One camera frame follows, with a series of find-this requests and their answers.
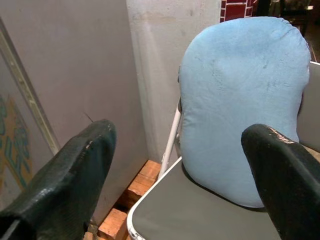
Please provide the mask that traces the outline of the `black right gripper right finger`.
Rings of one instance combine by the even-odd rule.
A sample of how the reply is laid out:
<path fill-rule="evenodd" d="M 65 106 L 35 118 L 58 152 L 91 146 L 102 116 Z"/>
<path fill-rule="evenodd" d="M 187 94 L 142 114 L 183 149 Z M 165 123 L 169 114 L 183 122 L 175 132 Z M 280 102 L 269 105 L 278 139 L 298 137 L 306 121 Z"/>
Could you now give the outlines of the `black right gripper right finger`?
<path fill-rule="evenodd" d="M 258 194 L 283 240 L 320 238 L 320 163 L 301 144 L 264 124 L 241 134 Z"/>

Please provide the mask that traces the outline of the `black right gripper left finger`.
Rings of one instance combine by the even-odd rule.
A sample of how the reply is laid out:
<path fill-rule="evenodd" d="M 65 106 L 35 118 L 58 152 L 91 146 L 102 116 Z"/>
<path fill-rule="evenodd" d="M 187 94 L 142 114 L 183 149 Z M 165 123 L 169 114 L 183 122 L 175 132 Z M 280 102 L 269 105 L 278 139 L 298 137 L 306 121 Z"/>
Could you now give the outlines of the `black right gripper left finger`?
<path fill-rule="evenodd" d="M 109 173 L 115 125 L 97 120 L 72 137 L 0 212 L 3 240 L 81 240 Z"/>

